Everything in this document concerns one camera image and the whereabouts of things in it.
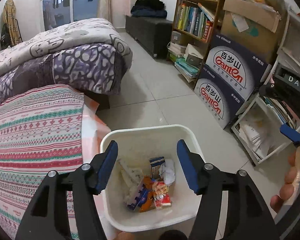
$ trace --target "stack of books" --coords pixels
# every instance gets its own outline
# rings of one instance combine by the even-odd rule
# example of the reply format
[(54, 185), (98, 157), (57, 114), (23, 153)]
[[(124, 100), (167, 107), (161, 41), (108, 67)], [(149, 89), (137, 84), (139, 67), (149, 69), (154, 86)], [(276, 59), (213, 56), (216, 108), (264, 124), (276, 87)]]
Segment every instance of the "stack of books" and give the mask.
[(212, 32), (214, 14), (200, 3), (198, 6), (191, 7), (179, 3), (174, 27), (207, 42)]
[(184, 58), (178, 58), (174, 65), (189, 83), (195, 81), (197, 78), (199, 68), (194, 65), (187, 64)]
[(187, 46), (182, 46), (173, 42), (168, 44), (168, 51), (170, 52), (170, 59), (175, 62), (178, 58), (182, 58), (186, 53)]

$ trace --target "finger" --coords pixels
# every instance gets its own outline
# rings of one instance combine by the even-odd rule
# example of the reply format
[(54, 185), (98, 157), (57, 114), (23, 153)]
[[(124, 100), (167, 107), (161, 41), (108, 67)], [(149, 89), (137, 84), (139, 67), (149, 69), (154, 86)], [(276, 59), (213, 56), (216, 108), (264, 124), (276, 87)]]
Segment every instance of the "finger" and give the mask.
[(134, 235), (128, 232), (121, 232), (115, 240), (134, 240)]
[(292, 184), (284, 184), (280, 189), (280, 197), (286, 201), (291, 198), (294, 191), (294, 187)]
[(295, 166), (296, 164), (296, 152), (294, 152), (294, 154), (292, 154), (291, 156), (288, 157), (288, 162), (290, 164), (290, 166)]
[(274, 195), (270, 200), (270, 207), (278, 213), (283, 205), (283, 200), (278, 195)]
[(297, 168), (291, 167), (284, 177), (284, 182), (287, 184), (292, 183), (296, 178), (296, 176), (297, 176)]

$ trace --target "white trash bin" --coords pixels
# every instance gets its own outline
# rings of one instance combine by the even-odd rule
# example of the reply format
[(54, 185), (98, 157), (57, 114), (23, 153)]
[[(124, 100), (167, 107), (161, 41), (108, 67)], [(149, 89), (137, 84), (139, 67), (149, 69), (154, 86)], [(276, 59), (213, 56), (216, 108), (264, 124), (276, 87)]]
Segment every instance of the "white trash bin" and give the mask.
[(125, 183), (120, 165), (115, 164), (106, 189), (102, 192), (105, 216), (117, 229), (138, 232), (170, 226), (196, 216), (201, 196), (189, 189), (177, 155), (177, 142), (183, 139), (191, 152), (203, 155), (194, 133), (182, 125), (166, 125), (148, 128), (116, 130), (107, 134), (100, 152), (104, 152), (111, 140), (118, 143), (118, 158), (132, 167), (139, 167), (151, 176), (149, 159), (164, 156), (174, 161), (176, 180), (169, 189), (170, 207), (143, 213), (133, 212), (123, 202)]

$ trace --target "blue clip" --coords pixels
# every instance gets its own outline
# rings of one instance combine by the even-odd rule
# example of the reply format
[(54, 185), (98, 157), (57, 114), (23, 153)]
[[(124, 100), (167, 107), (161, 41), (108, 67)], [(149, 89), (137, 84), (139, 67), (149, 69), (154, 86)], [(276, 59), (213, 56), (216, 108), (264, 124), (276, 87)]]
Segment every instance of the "blue clip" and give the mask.
[(298, 133), (296, 130), (294, 130), (287, 124), (281, 125), (280, 133), (282, 133), (285, 137), (289, 138), (294, 144), (300, 142), (300, 133)]

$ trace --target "black storage bench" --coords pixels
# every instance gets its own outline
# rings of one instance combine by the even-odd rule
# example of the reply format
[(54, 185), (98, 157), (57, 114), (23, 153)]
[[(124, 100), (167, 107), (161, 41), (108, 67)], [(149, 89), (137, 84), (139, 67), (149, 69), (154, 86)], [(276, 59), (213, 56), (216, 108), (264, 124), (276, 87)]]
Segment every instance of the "black storage bench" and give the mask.
[(171, 39), (172, 21), (154, 17), (126, 16), (126, 32), (153, 58), (166, 58)]

